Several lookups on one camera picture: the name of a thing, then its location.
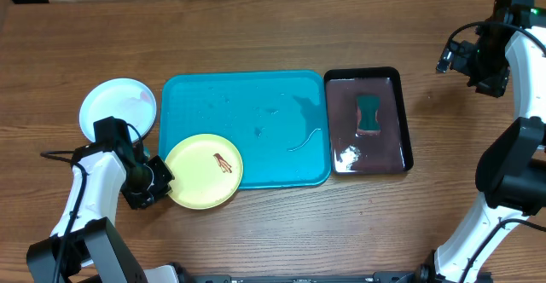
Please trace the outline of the black water tray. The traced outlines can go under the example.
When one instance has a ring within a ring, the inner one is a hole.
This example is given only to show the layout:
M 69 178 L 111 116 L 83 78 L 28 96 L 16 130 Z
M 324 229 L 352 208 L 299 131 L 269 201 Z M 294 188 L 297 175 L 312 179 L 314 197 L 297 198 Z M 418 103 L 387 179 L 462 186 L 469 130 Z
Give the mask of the black water tray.
M 414 165 L 403 89 L 390 66 L 333 69 L 324 74 L 332 169 L 338 175 L 399 174 Z M 357 133 L 357 97 L 380 98 L 380 132 Z

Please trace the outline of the teal plastic tray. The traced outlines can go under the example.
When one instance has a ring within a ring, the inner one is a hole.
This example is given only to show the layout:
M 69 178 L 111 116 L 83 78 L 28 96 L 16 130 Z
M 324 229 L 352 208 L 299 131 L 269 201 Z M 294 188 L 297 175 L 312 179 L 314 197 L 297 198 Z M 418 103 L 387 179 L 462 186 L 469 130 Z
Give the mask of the teal plastic tray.
M 171 78 L 162 92 L 160 157 L 198 134 L 237 147 L 242 189 L 317 186 L 331 173 L 324 82 L 311 70 Z

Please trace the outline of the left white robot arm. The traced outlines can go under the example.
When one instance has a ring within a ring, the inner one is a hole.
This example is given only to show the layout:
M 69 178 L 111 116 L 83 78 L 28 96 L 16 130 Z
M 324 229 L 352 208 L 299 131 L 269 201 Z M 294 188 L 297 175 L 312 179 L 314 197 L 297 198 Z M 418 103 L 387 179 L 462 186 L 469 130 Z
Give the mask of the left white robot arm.
M 36 282 L 68 282 L 93 265 L 92 282 L 190 282 L 178 263 L 143 269 L 114 227 L 120 196 L 133 210 L 145 209 L 170 191 L 174 176 L 158 156 L 149 158 L 131 125 L 115 117 L 94 123 L 95 142 L 72 152 L 50 151 L 68 162 L 73 185 L 50 237 L 31 245 L 26 264 Z

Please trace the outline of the green sponge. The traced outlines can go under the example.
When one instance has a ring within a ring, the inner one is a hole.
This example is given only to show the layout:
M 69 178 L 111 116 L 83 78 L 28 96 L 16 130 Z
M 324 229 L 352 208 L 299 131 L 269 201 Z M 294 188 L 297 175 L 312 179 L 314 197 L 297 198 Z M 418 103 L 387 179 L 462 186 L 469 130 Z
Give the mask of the green sponge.
M 380 132 L 377 113 L 380 98 L 375 95 L 359 95 L 357 97 L 357 133 L 359 135 L 375 135 Z

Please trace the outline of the yellow plate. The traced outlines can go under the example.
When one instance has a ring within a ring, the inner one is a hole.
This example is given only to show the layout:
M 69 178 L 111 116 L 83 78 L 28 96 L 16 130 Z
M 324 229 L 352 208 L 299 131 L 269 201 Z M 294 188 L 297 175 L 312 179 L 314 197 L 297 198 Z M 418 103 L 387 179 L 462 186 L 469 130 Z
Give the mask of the yellow plate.
M 182 140 L 166 156 L 166 165 L 174 175 L 170 198 L 192 210 L 211 209 L 229 200 L 244 171 L 235 145 L 214 134 Z

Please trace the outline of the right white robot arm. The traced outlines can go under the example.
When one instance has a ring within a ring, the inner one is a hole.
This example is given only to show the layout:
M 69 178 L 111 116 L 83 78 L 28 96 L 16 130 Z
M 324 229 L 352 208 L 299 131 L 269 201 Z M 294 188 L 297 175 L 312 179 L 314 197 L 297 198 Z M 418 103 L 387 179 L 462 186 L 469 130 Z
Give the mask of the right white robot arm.
M 495 0 L 492 15 L 473 22 L 475 43 L 448 38 L 438 72 L 468 76 L 492 97 L 513 86 L 514 121 L 481 156 L 479 193 L 451 237 L 404 282 L 490 282 L 481 272 L 507 235 L 545 206 L 545 11 L 535 0 Z

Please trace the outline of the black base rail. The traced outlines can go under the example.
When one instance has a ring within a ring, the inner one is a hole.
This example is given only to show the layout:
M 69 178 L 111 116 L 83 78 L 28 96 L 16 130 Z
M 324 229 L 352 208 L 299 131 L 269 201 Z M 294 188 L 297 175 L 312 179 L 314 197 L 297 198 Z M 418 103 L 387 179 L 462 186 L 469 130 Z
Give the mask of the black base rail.
M 171 266 L 146 269 L 142 274 L 134 274 L 129 282 L 193 282 L 193 283 L 410 283 L 414 281 L 413 272 L 376 272 L 357 276 L 257 276 L 231 277 L 229 275 L 195 275 L 178 273 Z

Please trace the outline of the light blue plate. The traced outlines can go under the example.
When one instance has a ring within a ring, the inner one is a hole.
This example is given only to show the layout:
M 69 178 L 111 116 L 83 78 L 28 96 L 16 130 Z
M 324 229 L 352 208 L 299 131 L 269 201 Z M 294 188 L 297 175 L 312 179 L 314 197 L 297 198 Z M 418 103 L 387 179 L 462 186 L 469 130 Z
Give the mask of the light blue plate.
M 120 118 L 144 138 L 153 128 L 156 116 L 157 101 L 147 85 L 132 78 L 115 78 L 99 84 L 85 97 L 79 110 L 79 126 L 84 136 L 94 142 L 96 121 Z

